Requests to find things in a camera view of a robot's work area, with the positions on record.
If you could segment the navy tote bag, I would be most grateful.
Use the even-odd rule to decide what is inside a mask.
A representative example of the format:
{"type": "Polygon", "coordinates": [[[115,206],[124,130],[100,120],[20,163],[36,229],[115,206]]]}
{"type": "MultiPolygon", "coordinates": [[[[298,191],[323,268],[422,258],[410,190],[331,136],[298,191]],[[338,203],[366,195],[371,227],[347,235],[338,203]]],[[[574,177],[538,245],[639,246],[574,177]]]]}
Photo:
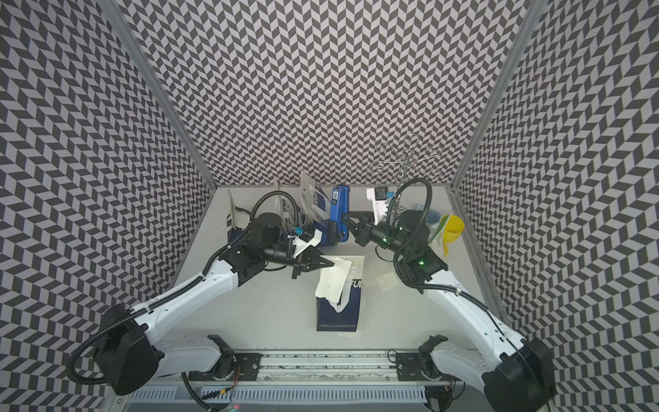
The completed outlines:
{"type": "Polygon", "coordinates": [[[364,256],[328,257],[315,291],[317,331],[356,332],[360,317],[364,256]]]}

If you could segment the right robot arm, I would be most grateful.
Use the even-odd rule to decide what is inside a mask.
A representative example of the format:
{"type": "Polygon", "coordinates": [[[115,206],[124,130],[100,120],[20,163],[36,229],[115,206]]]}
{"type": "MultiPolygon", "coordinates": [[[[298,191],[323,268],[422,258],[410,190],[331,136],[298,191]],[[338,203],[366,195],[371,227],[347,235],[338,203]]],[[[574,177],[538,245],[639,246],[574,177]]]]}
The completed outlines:
{"type": "Polygon", "coordinates": [[[480,391],[495,411],[549,411],[556,383],[552,350],[497,318],[458,281],[428,243],[432,184],[414,178],[391,193],[376,187],[372,211],[347,211],[341,220],[359,245],[372,242],[393,253],[400,282],[426,295],[458,324],[475,351],[431,336],[418,348],[420,368],[437,379],[449,375],[480,391]]]}

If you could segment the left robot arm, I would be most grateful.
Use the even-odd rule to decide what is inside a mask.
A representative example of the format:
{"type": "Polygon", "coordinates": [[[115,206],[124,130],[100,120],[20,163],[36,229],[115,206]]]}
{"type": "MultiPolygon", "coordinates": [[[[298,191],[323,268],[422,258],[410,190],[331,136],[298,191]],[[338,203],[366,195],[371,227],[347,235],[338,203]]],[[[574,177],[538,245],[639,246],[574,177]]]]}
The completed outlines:
{"type": "Polygon", "coordinates": [[[214,252],[197,275],[134,307],[107,310],[99,331],[70,353],[67,378],[84,386],[108,385],[115,394],[127,395],[155,377],[209,372],[231,352],[227,346],[217,338],[166,345],[166,334],[212,300],[264,272],[270,263],[292,267],[294,276],[333,267],[317,248],[322,233],[314,226],[287,229],[281,216],[258,211],[272,197],[295,202],[284,191],[266,193],[253,206],[243,232],[214,252]]]}

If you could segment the royal blue tote bag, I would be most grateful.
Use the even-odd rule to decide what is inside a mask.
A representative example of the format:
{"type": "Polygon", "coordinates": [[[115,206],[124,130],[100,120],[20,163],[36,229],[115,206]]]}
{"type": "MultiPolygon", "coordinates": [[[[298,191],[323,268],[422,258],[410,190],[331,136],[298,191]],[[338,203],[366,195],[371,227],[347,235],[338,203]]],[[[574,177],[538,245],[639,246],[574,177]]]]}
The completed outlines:
{"type": "Polygon", "coordinates": [[[322,233],[320,245],[329,245],[327,229],[330,221],[331,201],[322,187],[306,172],[300,173],[300,199],[303,217],[301,226],[313,226],[322,233]]]}

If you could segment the navy bag with white handles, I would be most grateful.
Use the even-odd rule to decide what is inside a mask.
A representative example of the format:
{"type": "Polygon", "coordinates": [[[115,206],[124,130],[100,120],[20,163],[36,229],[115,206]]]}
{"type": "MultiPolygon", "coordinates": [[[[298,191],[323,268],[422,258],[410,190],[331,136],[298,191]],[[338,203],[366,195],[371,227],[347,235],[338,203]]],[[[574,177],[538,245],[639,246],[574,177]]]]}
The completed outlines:
{"type": "Polygon", "coordinates": [[[228,214],[226,218],[226,230],[228,243],[231,243],[244,232],[244,228],[250,222],[252,212],[245,207],[238,206],[238,204],[234,202],[233,194],[230,189],[227,189],[227,194],[228,214]]]}

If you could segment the blue black stapler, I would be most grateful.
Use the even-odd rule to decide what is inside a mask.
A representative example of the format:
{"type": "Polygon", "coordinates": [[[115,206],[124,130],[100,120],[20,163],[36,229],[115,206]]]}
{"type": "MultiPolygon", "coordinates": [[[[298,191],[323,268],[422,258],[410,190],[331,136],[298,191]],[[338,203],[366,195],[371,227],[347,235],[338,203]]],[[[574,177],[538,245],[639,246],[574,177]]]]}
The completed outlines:
{"type": "Polygon", "coordinates": [[[338,245],[349,237],[348,226],[343,216],[349,211],[349,191],[346,185],[335,186],[331,196],[331,210],[326,223],[326,241],[328,245],[338,245]]]}

